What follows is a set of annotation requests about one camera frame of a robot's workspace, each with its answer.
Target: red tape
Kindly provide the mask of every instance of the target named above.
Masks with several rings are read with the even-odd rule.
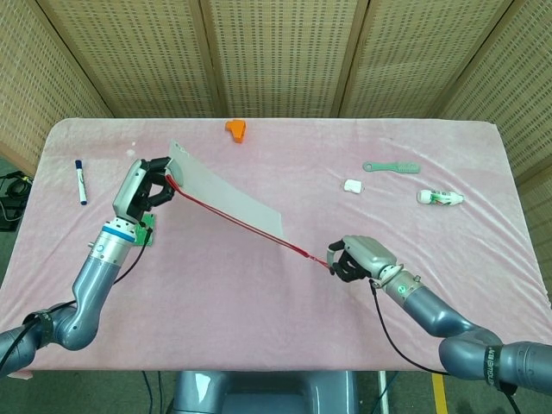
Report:
[[[306,250],[303,250],[302,248],[300,248],[298,246],[295,246],[295,245],[291,244],[288,241],[279,239],[275,235],[271,235],[270,233],[267,233],[266,231],[259,230],[256,227],[253,227],[252,225],[243,222],[242,220],[239,220],[235,217],[232,217],[230,214],[227,214],[224,211],[220,211],[219,209],[216,209],[215,207],[213,207],[211,205],[208,205],[208,204],[204,203],[203,201],[192,197],[189,194],[186,194],[185,192],[182,191],[182,189],[180,188],[180,186],[178,185],[178,183],[174,180],[174,178],[172,176],[166,175],[166,181],[169,183],[169,185],[178,194],[181,194],[182,196],[189,199],[190,201],[193,201],[194,203],[201,205],[205,209],[219,215],[220,217],[226,218],[227,220],[231,221],[232,223],[235,223],[239,226],[242,226],[244,229],[253,231],[257,235],[261,235],[261,236],[267,238],[268,240],[271,240],[273,242],[278,243],[281,246],[289,248],[289,249],[293,250],[294,252],[301,254],[303,257],[306,257],[307,259],[311,259],[311,260],[315,261],[316,263],[320,263],[322,266],[328,268],[328,264],[325,261],[318,259],[317,257],[313,256],[312,254],[308,253]]]

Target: gray robot arm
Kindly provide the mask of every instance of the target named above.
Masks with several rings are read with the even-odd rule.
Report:
[[[174,189],[165,180],[170,174],[179,184],[182,173],[170,158],[137,160],[129,169],[113,202],[116,217],[106,222],[72,286],[75,300],[27,316],[23,326],[0,334],[0,378],[29,365],[36,350],[49,343],[78,350],[96,337],[100,312],[116,276],[135,241],[135,225],[145,211],[169,201]],[[162,190],[150,197],[152,185]],[[22,336],[7,355],[18,336]]]
[[[337,250],[343,250],[334,261]],[[439,357],[448,373],[485,380],[507,391],[515,386],[552,393],[552,347],[535,342],[504,345],[489,329],[468,321],[442,301],[419,276],[397,265],[397,258],[371,237],[348,235],[329,246],[330,272],[350,282],[368,277],[426,332],[445,338]]]

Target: white eraser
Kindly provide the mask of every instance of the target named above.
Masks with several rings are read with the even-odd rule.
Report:
[[[362,191],[362,183],[356,179],[348,179],[345,181],[343,190],[353,192],[355,194],[360,194]]]

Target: green comb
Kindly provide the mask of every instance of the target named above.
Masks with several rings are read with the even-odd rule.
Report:
[[[417,174],[420,172],[420,165],[416,162],[389,162],[382,164],[380,162],[367,161],[362,164],[362,168],[369,173],[373,171],[394,171],[400,174]]]

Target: green circuit board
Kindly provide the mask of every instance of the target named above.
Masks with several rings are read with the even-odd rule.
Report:
[[[155,214],[144,214],[144,217],[141,220],[153,230],[155,230]],[[143,246],[144,241],[146,240],[146,229],[144,229],[140,224],[137,224],[135,231],[135,246]],[[154,233],[155,231],[152,232],[152,234],[149,236],[149,240],[147,241],[148,246],[151,246],[154,243]]]

